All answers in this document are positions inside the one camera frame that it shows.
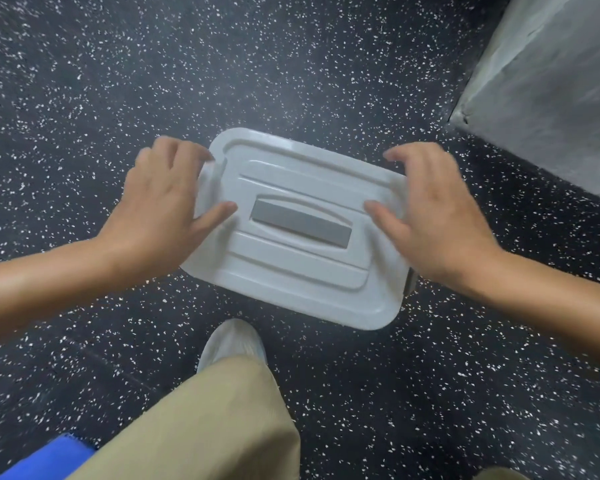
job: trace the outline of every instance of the white plastic container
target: white plastic container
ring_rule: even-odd
[[[200,174],[195,215],[224,200],[238,211],[184,271],[355,328],[373,330],[395,318],[417,277],[363,203],[380,201],[400,217],[405,176],[245,128],[220,133],[210,151],[216,161]]]

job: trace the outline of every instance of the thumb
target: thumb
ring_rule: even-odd
[[[404,244],[408,240],[411,229],[402,222],[395,214],[380,202],[368,200],[365,202],[365,210],[371,216],[380,229],[392,241],[393,245],[404,254]]]
[[[193,220],[191,230],[196,237],[204,240],[210,233],[238,210],[236,202],[220,202],[197,219]]]

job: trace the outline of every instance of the person's left arm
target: person's left arm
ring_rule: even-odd
[[[199,144],[161,136],[138,153],[96,237],[0,262],[0,338],[174,271],[237,208],[223,202],[193,219],[197,179],[211,158]]]

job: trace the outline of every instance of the person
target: person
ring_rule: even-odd
[[[402,162],[409,177],[406,217],[375,201],[365,209],[417,272],[600,358],[600,283],[503,250],[453,156],[438,144],[403,144],[384,156]],[[237,208],[223,202],[192,217],[197,177],[211,159],[199,144],[161,136],[138,153],[96,237],[0,262],[0,338],[176,270]],[[213,332],[195,376],[122,430],[72,480],[295,479],[299,452],[262,342],[234,319]],[[494,474],[518,478],[510,470]]]

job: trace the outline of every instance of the bare arm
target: bare arm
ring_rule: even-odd
[[[501,249],[454,158],[435,143],[385,153],[409,178],[404,221],[378,202],[367,211],[424,277],[568,339],[600,359],[600,284]]]
[[[0,263],[0,337],[69,306],[175,270],[236,209],[224,202],[193,219],[209,152],[160,137],[138,153],[97,237]]]

